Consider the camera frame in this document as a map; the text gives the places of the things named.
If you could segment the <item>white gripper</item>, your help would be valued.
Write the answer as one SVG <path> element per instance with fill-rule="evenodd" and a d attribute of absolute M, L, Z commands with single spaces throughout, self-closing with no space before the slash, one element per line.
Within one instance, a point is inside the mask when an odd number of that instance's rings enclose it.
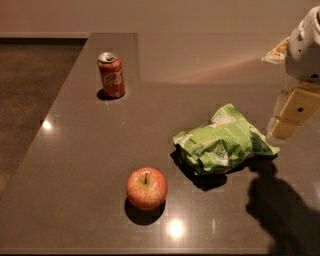
<path fill-rule="evenodd" d="M 266 140 L 282 146 L 320 108 L 320 6 L 312 8 L 298 26 L 271 49 L 262 61 L 284 64 L 286 72 L 306 81 L 283 90 L 267 125 Z"/>

